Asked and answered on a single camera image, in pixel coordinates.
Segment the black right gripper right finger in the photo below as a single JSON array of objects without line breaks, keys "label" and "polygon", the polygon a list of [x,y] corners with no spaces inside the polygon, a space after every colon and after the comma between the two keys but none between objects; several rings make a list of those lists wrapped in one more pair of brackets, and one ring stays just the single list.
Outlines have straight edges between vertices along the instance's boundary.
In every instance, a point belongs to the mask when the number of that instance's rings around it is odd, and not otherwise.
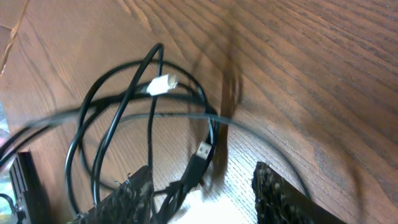
[{"label": "black right gripper right finger", "polygon": [[264,162],[253,173],[257,222],[260,224],[335,224],[338,217],[304,196]]}]

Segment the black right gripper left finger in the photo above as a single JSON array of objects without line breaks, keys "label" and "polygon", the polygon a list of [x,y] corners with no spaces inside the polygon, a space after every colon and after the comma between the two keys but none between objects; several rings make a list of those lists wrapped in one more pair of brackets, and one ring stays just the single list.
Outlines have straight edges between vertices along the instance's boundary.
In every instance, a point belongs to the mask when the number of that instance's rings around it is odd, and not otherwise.
[{"label": "black right gripper left finger", "polygon": [[152,172],[141,167],[125,182],[71,224],[148,224],[154,192]]}]

